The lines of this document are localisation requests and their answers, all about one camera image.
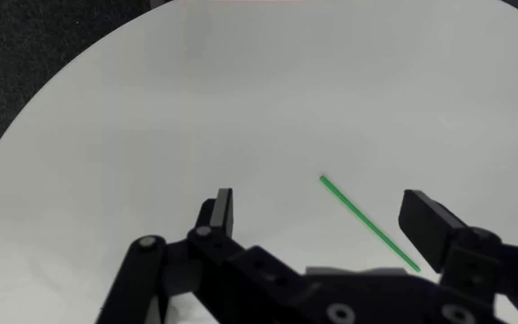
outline green straw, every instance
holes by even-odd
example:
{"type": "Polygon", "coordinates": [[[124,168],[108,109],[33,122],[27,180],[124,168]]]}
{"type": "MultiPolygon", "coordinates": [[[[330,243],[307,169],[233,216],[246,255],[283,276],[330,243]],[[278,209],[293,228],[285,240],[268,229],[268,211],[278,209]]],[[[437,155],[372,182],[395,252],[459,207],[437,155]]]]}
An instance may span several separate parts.
{"type": "Polygon", "coordinates": [[[337,187],[326,176],[322,175],[319,177],[319,180],[327,187],[334,195],[337,197],[347,208],[351,209],[351,211],[359,217],[360,220],[363,221],[378,237],[385,242],[389,248],[392,248],[395,253],[397,253],[405,262],[409,264],[415,271],[421,272],[419,266],[413,262],[401,249],[397,246],[393,241],[388,238],[375,224],[373,224],[353,203],[349,200],[349,198],[345,197],[337,187]]]}

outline gray carpet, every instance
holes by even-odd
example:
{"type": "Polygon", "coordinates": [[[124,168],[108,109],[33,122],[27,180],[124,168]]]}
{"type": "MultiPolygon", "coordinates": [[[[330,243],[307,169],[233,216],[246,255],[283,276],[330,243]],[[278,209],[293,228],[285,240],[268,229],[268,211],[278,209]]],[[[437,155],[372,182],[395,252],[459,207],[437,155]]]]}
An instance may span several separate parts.
{"type": "Polygon", "coordinates": [[[65,64],[148,10],[149,0],[0,0],[0,137],[65,64]]]}

